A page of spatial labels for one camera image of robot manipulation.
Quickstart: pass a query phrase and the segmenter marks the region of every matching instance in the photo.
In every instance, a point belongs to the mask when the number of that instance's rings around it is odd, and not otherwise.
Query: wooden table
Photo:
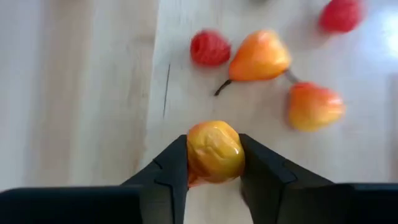
[[[365,1],[366,20],[334,36],[317,29],[327,2],[161,1],[142,165],[194,124],[222,119],[332,181],[398,180],[398,2]],[[189,55],[192,36],[208,27],[227,36],[233,52],[249,33],[275,30],[290,49],[296,76],[340,93],[345,117],[315,133],[291,130],[283,117],[291,86],[284,76],[234,83],[214,97],[228,66],[197,68]],[[191,189],[185,223],[249,223],[238,189],[239,180]]]

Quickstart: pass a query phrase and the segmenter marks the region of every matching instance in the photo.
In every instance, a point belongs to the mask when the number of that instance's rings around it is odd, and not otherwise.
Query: toy fruit
[[[332,0],[324,8],[319,25],[328,32],[349,32],[363,20],[362,0]]]
[[[343,100],[313,83],[298,82],[290,89],[289,123],[301,131],[316,131],[342,117]]]
[[[289,52],[275,32],[268,30],[254,32],[241,44],[229,65],[229,80],[217,90],[215,96],[219,95],[231,81],[275,78],[288,69],[290,63]]]
[[[190,53],[197,65],[214,67],[229,60],[231,45],[217,31],[202,30],[193,37]]]
[[[244,151],[237,132],[224,121],[195,125],[187,135],[189,186],[222,183],[240,176]]]

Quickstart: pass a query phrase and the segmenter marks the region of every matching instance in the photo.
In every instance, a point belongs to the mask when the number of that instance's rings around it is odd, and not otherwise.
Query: red fruit
[[[323,9],[319,25],[329,32],[349,32],[362,19],[362,0],[332,0]]]
[[[229,60],[231,45],[217,31],[203,30],[193,37],[190,51],[196,64],[213,67]]]

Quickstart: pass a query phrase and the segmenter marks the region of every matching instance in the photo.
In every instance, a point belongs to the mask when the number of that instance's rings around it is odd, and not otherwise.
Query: red strawberry
[[[231,45],[217,31],[202,30],[193,37],[190,51],[196,64],[214,67],[228,61]]]
[[[363,19],[362,0],[332,0],[323,9],[319,25],[329,32],[349,32]]]

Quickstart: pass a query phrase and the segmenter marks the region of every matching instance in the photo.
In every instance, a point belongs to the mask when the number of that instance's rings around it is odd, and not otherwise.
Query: pear stem
[[[293,84],[298,83],[300,81],[295,75],[293,75],[290,69],[285,71],[285,76]]]
[[[228,86],[229,84],[231,84],[232,83],[232,80],[226,80],[219,88],[218,88],[218,90],[216,91],[216,93],[214,94],[214,96],[218,96],[219,94],[220,94],[220,92],[226,87],[226,86]]]

